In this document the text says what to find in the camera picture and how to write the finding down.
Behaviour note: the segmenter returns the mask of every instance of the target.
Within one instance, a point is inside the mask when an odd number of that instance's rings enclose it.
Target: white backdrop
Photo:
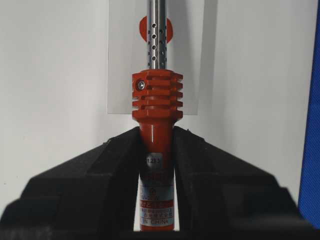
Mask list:
[[[204,4],[198,115],[177,125],[297,201],[317,0]],[[137,125],[107,114],[108,12],[106,0],[0,0],[0,214],[32,176]]]

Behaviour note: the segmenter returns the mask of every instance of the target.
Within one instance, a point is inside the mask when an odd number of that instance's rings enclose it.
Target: red cylindrical body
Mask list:
[[[132,76],[139,122],[147,156],[140,165],[140,229],[174,229],[174,165],[171,159],[172,128],[182,118],[182,75],[166,69],[149,69]]]

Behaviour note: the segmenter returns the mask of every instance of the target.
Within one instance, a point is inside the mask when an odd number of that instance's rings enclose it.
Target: sticker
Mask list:
[[[147,171],[159,171],[164,167],[162,153],[150,152],[145,159]]]
[[[160,152],[147,154],[140,171],[140,224],[165,227],[174,224],[173,169],[164,169]]]
[[[140,186],[140,224],[164,227],[174,224],[174,186]]]

